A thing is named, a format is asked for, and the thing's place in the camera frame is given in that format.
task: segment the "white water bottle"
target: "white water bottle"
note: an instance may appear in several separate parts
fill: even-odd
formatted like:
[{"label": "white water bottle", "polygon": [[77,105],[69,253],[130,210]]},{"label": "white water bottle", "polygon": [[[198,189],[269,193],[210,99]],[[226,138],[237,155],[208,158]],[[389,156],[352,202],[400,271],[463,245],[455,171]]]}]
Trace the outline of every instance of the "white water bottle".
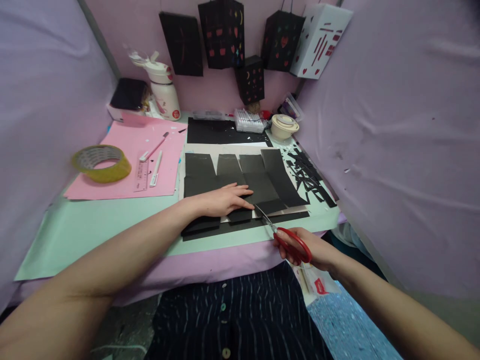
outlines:
[{"label": "white water bottle", "polygon": [[132,50],[128,54],[132,62],[146,70],[150,78],[150,86],[155,96],[158,110],[161,116],[166,120],[177,121],[182,116],[180,112],[179,98],[175,90],[172,71],[170,66],[157,62],[159,52],[155,51],[148,58],[142,56],[138,51]]}]

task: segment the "lavender fabric wall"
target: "lavender fabric wall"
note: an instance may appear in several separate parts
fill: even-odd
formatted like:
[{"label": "lavender fabric wall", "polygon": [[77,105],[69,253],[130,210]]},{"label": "lavender fabric wall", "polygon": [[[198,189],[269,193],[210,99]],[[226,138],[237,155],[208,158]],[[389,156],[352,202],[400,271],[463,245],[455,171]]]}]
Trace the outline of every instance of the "lavender fabric wall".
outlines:
[{"label": "lavender fabric wall", "polygon": [[105,135],[115,81],[76,0],[0,4],[0,312],[45,210]]},{"label": "lavender fabric wall", "polygon": [[[207,0],[85,0],[100,28],[109,50],[123,77],[148,81],[147,73],[132,64],[124,44],[151,55],[158,50],[157,61],[171,65],[167,43],[159,19],[159,12],[178,13],[199,17],[198,4]],[[275,11],[280,10],[282,0],[242,0],[244,5],[245,56],[260,55],[265,22]],[[336,3],[336,0],[323,1]],[[293,13],[302,15],[306,3],[318,0],[293,1]],[[283,10],[290,11],[290,1],[285,1]],[[183,110],[221,110],[231,112],[243,108],[235,73],[232,68],[209,69],[205,49],[203,52],[203,77],[176,76],[173,83]],[[295,91],[298,79],[289,73],[265,71],[265,99],[262,109],[272,110],[280,105],[287,92]]]},{"label": "lavender fabric wall", "polygon": [[353,18],[320,80],[303,88],[297,138],[408,290],[478,299],[474,1],[343,7]]}]

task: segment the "hand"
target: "hand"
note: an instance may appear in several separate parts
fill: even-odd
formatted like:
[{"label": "hand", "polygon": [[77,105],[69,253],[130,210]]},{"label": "hand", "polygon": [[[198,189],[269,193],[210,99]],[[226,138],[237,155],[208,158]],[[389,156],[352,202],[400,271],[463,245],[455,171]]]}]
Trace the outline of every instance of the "hand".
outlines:
[{"label": "hand", "polygon": [[[289,230],[298,235],[298,237],[308,246],[312,256],[311,264],[317,269],[335,273],[338,266],[346,261],[346,256],[343,253],[338,251],[321,237],[312,234],[303,227],[293,227]],[[299,243],[288,236],[285,232],[279,230],[276,234],[288,245],[292,245],[299,251],[303,252]],[[285,251],[284,247],[281,246],[277,240],[273,241],[273,245],[278,248],[282,259],[287,259],[290,263],[296,266],[300,265],[298,262],[294,261],[293,257]]]},{"label": "hand", "polygon": [[222,217],[240,208],[255,209],[252,204],[241,198],[241,196],[254,193],[248,189],[248,185],[237,186],[237,183],[234,182],[218,190],[187,197],[186,200],[198,210],[199,217]]}]

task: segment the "masking tape roll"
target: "masking tape roll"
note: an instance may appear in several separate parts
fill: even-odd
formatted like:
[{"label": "masking tape roll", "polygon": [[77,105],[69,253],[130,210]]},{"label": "masking tape roll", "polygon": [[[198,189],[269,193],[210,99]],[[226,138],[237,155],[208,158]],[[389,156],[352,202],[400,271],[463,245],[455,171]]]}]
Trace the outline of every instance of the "masking tape roll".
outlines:
[{"label": "masking tape roll", "polygon": [[[109,167],[95,168],[106,160],[117,160],[117,163]],[[73,155],[71,163],[75,169],[87,175],[94,182],[103,184],[121,180],[132,171],[132,166],[124,152],[111,145],[94,145],[83,148]]]}]

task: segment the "pen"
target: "pen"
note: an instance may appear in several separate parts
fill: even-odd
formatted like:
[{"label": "pen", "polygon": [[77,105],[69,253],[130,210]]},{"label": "pen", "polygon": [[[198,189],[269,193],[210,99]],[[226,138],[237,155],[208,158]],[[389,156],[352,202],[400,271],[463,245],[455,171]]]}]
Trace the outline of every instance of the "pen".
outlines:
[{"label": "pen", "polygon": [[151,177],[151,180],[150,180],[151,188],[157,185],[157,179],[159,178],[160,161],[162,161],[162,150],[160,150],[160,152],[158,153],[158,157],[156,159],[155,171],[153,172],[153,176]]},{"label": "pen", "polygon": [[160,142],[158,143],[158,145],[155,146],[155,147],[152,149],[152,151],[145,151],[145,153],[144,153],[144,154],[141,156],[141,158],[140,158],[140,161],[141,161],[142,163],[146,162],[146,161],[149,159],[150,155],[152,155],[152,154],[155,152],[155,150],[157,150],[157,149],[159,148],[159,146],[162,145],[162,143],[163,143],[163,142],[165,141],[165,139],[167,138],[167,135],[168,135],[168,134],[169,134],[168,131],[163,134],[163,138],[160,140]]}]

